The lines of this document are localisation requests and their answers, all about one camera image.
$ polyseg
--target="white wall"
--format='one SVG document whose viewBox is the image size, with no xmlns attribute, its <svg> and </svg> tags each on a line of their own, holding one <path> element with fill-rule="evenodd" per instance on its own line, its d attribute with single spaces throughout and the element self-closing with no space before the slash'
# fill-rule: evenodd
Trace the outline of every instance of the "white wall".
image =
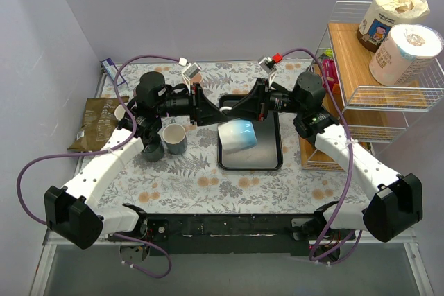
<svg viewBox="0 0 444 296">
<path fill-rule="evenodd" d="M 428 0 L 426 25 L 444 34 L 444 1 Z M 444 64 L 444 53 L 440 56 Z M 435 295 L 444 295 L 444 102 L 396 141 L 382 159 L 401 173 L 415 173 L 422 181 L 424 218 L 415 226 L 419 250 Z"/>
<path fill-rule="evenodd" d="M 65 0 L 0 0 L 0 13 L 0 295 L 27 295 L 46 228 L 19 206 L 16 177 L 31 159 L 66 151 L 99 67 Z M 43 162 L 25 175 L 25 200 L 40 218 L 45 190 L 74 164 Z"/>
<path fill-rule="evenodd" d="M 67 0 L 99 58 L 257 59 L 315 50 L 338 0 Z"/>
</svg>

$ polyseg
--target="black tray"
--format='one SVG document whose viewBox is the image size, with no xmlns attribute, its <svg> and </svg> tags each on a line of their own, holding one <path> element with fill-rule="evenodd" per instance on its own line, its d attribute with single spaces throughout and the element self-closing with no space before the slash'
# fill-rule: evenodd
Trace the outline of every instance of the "black tray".
<svg viewBox="0 0 444 296">
<path fill-rule="evenodd" d="M 224 95 L 219 107 L 231 107 L 245 95 Z M 279 116 L 268 113 L 264 121 L 253 121 L 257 145 L 237 153 L 225 154 L 218 139 L 217 162 L 225 170 L 277 170 L 282 166 L 282 143 L 280 140 Z"/>
</svg>

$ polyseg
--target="brown bag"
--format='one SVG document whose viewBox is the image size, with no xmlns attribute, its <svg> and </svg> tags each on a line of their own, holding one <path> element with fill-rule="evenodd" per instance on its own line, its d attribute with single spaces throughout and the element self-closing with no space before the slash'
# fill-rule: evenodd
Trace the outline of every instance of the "brown bag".
<svg viewBox="0 0 444 296">
<path fill-rule="evenodd" d="M 122 96 L 128 102 L 128 96 Z M 117 98 L 88 98 L 83 112 L 82 127 L 75 142 L 68 149 L 76 152 L 100 150 L 110 139 L 118 120 L 114 110 L 119 105 Z"/>
</svg>

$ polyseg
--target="floral pattern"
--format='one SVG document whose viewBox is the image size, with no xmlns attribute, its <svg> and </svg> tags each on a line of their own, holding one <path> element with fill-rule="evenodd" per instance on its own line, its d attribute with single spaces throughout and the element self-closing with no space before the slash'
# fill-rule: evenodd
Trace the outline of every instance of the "floral pattern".
<svg viewBox="0 0 444 296">
<path fill-rule="evenodd" d="M 224 94 L 246 94 L 256 77 L 265 76 L 253 62 L 202 63 L 202 86 L 215 104 Z M 297 75 L 309 62 L 285 60 L 276 80 L 293 87 Z M 143 73 L 159 71 L 171 85 L 181 82 L 178 64 L 132 64 L 123 75 L 128 85 L 120 94 L 131 95 Z M 103 96 L 115 97 L 107 78 Z M 165 156 L 158 162 L 136 156 L 108 187 L 101 207 L 125 202 L 152 213 L 311 213 L 323 204 L 338 200 L 345 173 L 303 171 L 300 165 L 298 135 L 292 114 L 280 115 L 284 164 L 277 171 L 226 171 L 217 164 L 217 126 L 197 128 L 187 117 L 174 121 L 185 126 L 188 149 L 181 156 Z M 164 125 L 171 119 L 162 119 Z M 352 184 L 348 202 L 366 201 L 363 191 Z"/>
</svg>

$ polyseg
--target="gray floor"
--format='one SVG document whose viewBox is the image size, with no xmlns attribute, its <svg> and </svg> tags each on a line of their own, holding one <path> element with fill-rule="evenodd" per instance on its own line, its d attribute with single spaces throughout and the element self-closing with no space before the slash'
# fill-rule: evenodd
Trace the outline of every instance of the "gray floor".
<svg viewBox="0 0 444 296">
<path fill-rule="evenodd" d="M 167 261 L 147 258 L 157 272 Z M 285 254 L 173 256 L 161 280 L 122 266 L 119 247 L 59 245 L 45 295 L 419 295 L 403 244 L 362 244 L 327 269 Z"/>
</svg>

